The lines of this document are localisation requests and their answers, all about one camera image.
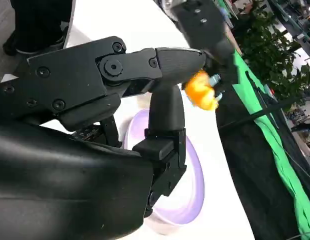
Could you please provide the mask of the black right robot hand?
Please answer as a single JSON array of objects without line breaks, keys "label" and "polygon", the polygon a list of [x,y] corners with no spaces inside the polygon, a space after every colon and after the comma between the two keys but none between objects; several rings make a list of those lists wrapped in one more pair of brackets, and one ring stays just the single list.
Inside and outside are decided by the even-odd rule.
[{"label": "black right robot hand", "polygon": [[107,37],[28,59],[0,83],[0,240],[113,240],[186,172],[182,47],[127,53]]}]

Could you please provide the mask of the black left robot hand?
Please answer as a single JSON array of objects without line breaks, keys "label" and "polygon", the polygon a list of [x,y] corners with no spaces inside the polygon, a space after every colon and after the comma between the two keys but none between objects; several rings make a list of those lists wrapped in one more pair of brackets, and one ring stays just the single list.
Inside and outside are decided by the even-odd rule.
[{"label": "black left robot hand", "polygon": [[226,34],[226,22],[212,0],[186,0],[173,4],[169,12],[188,45],[206,54],[204,70],[218,74],[226,85],[239,83],[235,47]]}]

